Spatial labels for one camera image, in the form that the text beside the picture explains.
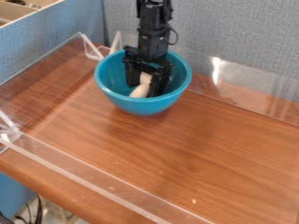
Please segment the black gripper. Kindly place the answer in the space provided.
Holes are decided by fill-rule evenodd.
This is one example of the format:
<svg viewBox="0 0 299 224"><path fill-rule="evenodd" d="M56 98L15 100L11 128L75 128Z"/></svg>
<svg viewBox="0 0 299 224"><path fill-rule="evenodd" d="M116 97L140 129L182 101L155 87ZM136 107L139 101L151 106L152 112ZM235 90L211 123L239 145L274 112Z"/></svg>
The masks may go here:
<svg viewBox="0 0 299 224"><path fill-rule="evenodd" d="M138 27L138 45L124 46L126 82L130 87L140 84L140 73L152 75L150 97L164 93L170 82L172 64L167 59L172 27L163 25L158 29Z"/></svg>

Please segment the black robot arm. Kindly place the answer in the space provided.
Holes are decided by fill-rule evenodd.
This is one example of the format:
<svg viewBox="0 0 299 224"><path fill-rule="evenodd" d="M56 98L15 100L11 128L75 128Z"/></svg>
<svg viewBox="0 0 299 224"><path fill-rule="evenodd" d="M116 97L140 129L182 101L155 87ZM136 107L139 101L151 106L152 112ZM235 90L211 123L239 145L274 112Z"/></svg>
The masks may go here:
<svg viewBox="0 0 299 224"><path fill-rule="evenodd" d="M172 0L136 0L138 47L124 46L126 83L131 88L147 84L144 97L164 93L172 63L167 59L172 20Z"/></svg>

